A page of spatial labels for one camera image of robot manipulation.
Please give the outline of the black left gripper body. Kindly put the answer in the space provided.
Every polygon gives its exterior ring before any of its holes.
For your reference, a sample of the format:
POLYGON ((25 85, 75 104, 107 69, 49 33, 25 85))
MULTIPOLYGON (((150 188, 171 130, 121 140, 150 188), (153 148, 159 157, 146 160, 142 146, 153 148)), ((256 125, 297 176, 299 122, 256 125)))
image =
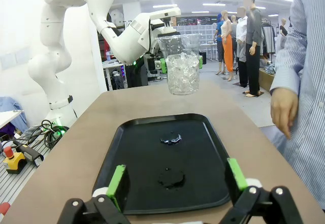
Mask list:
POLYGON ((157 38, 165 38, 165 37, 177 36, 177 35, 180 35, 180 32, 174 31, 172 33, 165 33, 165 34, 161 33, 161 34, 158 34, 157 35, 157 38))

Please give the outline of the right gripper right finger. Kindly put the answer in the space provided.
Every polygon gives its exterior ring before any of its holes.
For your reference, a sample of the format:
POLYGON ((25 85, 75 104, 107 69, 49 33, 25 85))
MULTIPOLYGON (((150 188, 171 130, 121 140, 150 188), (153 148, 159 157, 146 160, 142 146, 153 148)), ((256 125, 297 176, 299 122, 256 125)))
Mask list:
POLYGON ((248 184, 236 159, 228 158, 225 165, 225 182, 232 208, 220 223, 249 223, 254 216, 265 223, 303 223, 289 189, 276 186, 267 191, 256 184, 248 184))

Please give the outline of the person's left hand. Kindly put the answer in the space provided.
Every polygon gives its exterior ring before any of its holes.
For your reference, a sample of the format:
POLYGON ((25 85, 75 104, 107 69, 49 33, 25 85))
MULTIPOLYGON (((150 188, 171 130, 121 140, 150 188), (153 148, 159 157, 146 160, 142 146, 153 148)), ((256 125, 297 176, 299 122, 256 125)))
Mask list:
POLYGON ((287 88, 276 88, 271 97, 271 118, 277 128, 288 138, 298 111, 299 99, 287 88))

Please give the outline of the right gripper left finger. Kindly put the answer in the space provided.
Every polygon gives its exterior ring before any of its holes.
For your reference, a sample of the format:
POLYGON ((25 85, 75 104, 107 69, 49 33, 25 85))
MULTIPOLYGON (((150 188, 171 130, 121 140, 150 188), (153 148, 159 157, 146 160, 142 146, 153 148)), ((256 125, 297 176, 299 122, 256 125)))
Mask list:
POLYGON ((123 214, 130 189, 126 165, 118 165, 107 187, 98 188, 91 199, 66 201, 58 223, 129 223, 123 214))

